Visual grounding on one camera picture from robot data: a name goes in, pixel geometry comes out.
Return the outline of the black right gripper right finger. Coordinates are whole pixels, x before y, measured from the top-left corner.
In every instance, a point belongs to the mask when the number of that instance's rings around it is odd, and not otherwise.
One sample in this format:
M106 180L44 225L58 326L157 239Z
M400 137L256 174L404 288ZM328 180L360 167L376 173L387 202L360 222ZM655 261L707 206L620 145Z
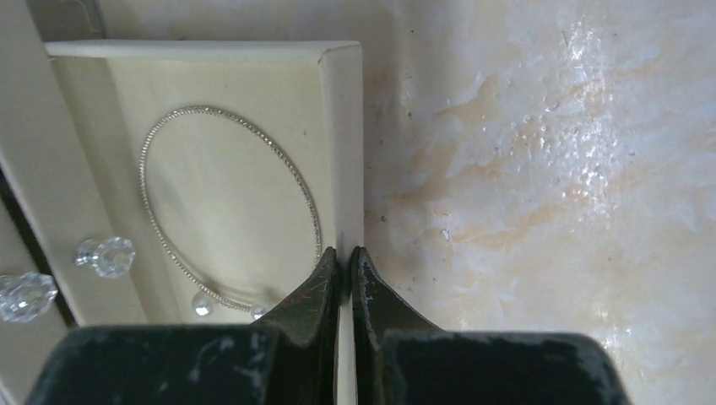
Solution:
M608 354L561 332L450 332L350 259L360 404L627 404Z

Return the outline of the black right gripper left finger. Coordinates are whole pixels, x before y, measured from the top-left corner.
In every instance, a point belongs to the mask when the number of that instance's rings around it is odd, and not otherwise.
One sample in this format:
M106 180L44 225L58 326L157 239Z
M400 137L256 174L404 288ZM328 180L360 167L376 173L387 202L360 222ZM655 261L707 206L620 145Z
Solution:
M333 404L339 262L249 324L84 327L52 351L29 404Z

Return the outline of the crystal stud earring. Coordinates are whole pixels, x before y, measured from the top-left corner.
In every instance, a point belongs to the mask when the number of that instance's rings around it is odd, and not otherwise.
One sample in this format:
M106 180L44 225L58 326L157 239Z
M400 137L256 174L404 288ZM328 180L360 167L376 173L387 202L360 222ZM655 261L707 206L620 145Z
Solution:
M75 251L74 264L93 269L102 278L120 278L133 265L136 251L126 238L113 236L105 240L82 241Z

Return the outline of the beige ring holder tray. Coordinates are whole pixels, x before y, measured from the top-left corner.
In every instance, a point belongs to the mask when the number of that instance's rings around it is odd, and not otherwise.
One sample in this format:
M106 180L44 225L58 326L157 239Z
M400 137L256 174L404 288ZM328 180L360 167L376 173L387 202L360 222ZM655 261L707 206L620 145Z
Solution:
M8 210L1 206L1 275L38 282L30 257ZM1 320L1 403L23 404L47 357L68 332L54 301L32 307L30 321Z

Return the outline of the crystal drawer knob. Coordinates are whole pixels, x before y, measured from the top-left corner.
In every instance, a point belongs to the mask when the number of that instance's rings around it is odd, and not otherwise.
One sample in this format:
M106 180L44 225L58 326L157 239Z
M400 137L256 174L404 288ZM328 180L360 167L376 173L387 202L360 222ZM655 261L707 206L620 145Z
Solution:
M29 323L48 312L58 294L55 279L43 273L1 276L1 319Z

